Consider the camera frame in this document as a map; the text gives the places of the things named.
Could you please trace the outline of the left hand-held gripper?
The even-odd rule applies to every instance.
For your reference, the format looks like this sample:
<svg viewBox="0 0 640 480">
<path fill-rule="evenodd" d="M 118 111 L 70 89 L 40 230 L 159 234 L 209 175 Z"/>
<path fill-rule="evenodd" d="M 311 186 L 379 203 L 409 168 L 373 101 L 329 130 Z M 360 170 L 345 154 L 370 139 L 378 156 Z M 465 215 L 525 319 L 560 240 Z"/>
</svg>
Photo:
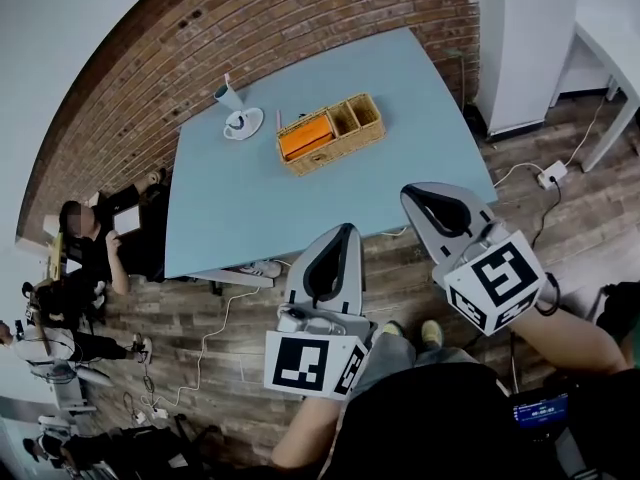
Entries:
<svg viewBox="0 0 640 480">
<path fill-rule="evenodd" d="M 266 333 L 264 386 L 304 397 L 349 398 L 377 329 L 358 316 L 363 291 L 363 246 L 353 224 L 312 242 L 290 267 L 289 304 L 278 308 L 277 327 Z"/>
</svg>

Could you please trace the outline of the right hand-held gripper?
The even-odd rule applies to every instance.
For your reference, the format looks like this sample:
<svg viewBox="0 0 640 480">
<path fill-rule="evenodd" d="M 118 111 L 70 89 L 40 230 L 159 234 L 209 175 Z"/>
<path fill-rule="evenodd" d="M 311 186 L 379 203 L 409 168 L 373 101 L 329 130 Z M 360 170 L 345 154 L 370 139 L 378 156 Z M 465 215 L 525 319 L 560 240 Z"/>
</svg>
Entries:
<svg viewBox="0 0 640 480">
<path fill-rule="evenodd" d="M 449 305 L 484 335 L 533 307 L 546 284 L 540 262 L 524 234 L 492 222 L 493 213 L 474 192 L 418 182 L 401 189 L 400 201 L 422 246 L 441 263 L 433 278 Z M 472 234 L 480 235 L 469 244 Z"/>
</svg>

